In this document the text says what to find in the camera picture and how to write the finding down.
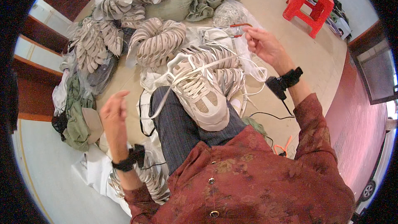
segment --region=beige tile floor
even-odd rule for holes
[[[303,21],[293,18],[290,22],[282,17],[282,12],[286,8],[286,0],[241,0],[246,8],[256,17],[257,21],[264,29],[272,32],[285,47],[287,53],[297,66],[304,71],[304,78],[313,92],[316,92],[318,99],[326,114],[336,93],[337,86],[343,71],[344,60],[346,57],[347,45],[339,37],[335,36],[324,24],[315,39],[307,33],[310,31]],[[77,17],[77,21],[87,16],[93,8],[93,0],[88,3],[85,9]],[[187,25],[210,26],[211,19]],[[121,57],[119,67],[107,90],[97,98],[98,109],[100,109],[107,99],[115,92],[127,89],[131,94],[127,96],[128,117],[127,129],[130,143],[140,143],[144,135],[140,131],[139,118],[136,111],[136,103],[139,99],[142,87],[139,83],[140,69],[135,67],[129,69],[125,67],[125,57]],[[255,62],[266,67],[268,75],[277,75],[275,70],[261,60]],[[248,92],[257,92],[262,84],[253,78],[246,79]],[[287,94],[286,104],[293,110],[293,102]],[[245,116],[249,116],[256,111],[268,112],[279,117],[288,115],[282,102],[266,87],[261,93],[250,97],[256,104],[258,110],[248,102]],[[287,140],[292,136],[293,140],[288,147],[288,155],[293,156],[298,144],[299,125],[295,119],[277,120],[273,117],[256,114],[253,116],[257,122],[261,123],[268,135],[274,140],[274,145],[284,147]]]

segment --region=jeans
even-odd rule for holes
[[[150,117],[155,113],[168,88],[159,87],[152,94],[149,107]],[[218,132],[209,132],[193,121],[185,112],[176,94],[170,91],[159,116],[153,119],[162,144],[163,155],[169,167],[169,175],[182,165],[199,141],[205,142],[209,147],[221,146],[246,127],[229,101],[227,101],[227,106],[230,116],[228,126]]]

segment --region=hand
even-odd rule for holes
[[[126,100],[124,99],[129,93],[127,90],[122,90],[113,94],[100,111],[102,125],[115,163],[126,159],[129,154],[127,150]]]
[[[253,27],[243,29],[248,49],[263,61],[270,64],[279,75],[284,75],[295,66],[285,49],[271,33]]]

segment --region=red floral shirt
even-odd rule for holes
[[[354,195],[337,170],[316,95],[294,113],[301,128],[294,160],[275,155],[251,126],[224,146],[199,142],[170,176],[163,206],[145,185],[125,191],[130,223],[347,223]]]

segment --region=white shoelace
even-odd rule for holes
[[[253,61],[250,60],[250,59],[246,59],[246,58],[241,57],[240,55],[238,55],[237,53],[233,52],[232,50],[230,50],[230,49],[229,49],[228,47],[226,47],[225,45],[220,44],[220,43],[218,43],[218,42],[213,42],[213,43],[211,43],[211,44],[220,45],[220,46],[222,46],[222,47],[228,49],[230,52],[232,52],[232,53],[234,54],[234,56],[222,58],[222,59],[220,59],[220,60],[217,60],[217,61],[215,61],[215,62],[206,64],[206,65],[203,65],[203,66],[198,66],[196,69],[194,69],[193,71],[187,73],[185,76],[182,76],[181,78],[180,78],[180,76],[181,76],[180,73],[178,73],[176,76],[174,76],[172,73],[168,72],[169,76],[170,76],[170,74],[171,74],[172,78],[174,78],[174,80],[173,80],[171,86],[170,86],[169,89],[167,90],[166,94],[163,96],[162,101],[160,102],[160,104],[159,104],[157,110],[155,111],[155,113],[153,114],[153,116],[152,116],[152,117],[149,117],[149,118],[141,118],[141,120],[154,119],[154,118],[156,118],[157,116],[159,116],[160,112],[161,112],[162,109],[163,109],[164,104],[166,103],[166,99],[167,99],[167,97],[168,97],[168,95],[169,95],[169,93],[170,93],[170,90],[172,89],[172,87],[175,87],[178,83],[182,82],[183,80],[192,79],[191,82],[188,82],[188,83],[190,83],[190,85],[187,86],[186,89],[188,89],[189,87],[191,87],[191,88],[189,88],[188,92],[192,90],[192,93],[190,92],[189,95],[194,95],[194,96],[196,96],[196,94],[200,91],[200,89],[202,89],[202,88],[204,87],[204,83],[202,83],[202,80],[203,80],[203,79],[208,79],[208,77],[207,77],[208,75],[207,75],[207,73],[205,72],[205,71],[207,71],[206,68],[212,67],[213,65],[219,64],[219,63],[224,62],[224,61],[226,61],[226,60],[228,60],[228,59],[232,59],[233,57],[236,57],[236,56],[239,57],[239,58],[241,58],[241,59],[251,61],[251,62],[258,68],[258,71],[260,71],[261,74],[264,76],[264,84],[263,84],[263,87],[260,89],[260,91],[258,91],[258,92],[256,92],[256,93],[243,93],[243,96],[246,97],[246,99],[247,99],[249,102],[251,102],[251,103],[253,104],[254,107],[256,107],[256,105],[254,104],[254,102],[253,102],[252,100],[250,100],[249,97],[247,97],[247,95],[256,95],[256,94],[260,93],[260,92],[264,89],[264,87],[265,87],[265,85],[266,85],[265,81],[266,81],[266,79],[267,79],[267,72],[264,73],[264,72],[257,66],[257,64],[256,64],[255,62],[253,62]],[[191,66],[196,67],[196,66],[193,64],[193,62],[191,61],[191,58],[188,58],[188,61],[189,61],[189,63],[191,64]],[[189,75],[197,74],[197,72],[199,72],[199,71],[202,71],[202,72],[201,72],[202,75],[204,75],[204,74],[206,74],[206,75],[205,75],[204,77],[202,77],[201,75],[197,75],[197,76],[200,76],[201,78],[197,78],[197,76],[196,76],[196,77],[189,77],[189,76],[188,76],[188,74],[189,74]]]

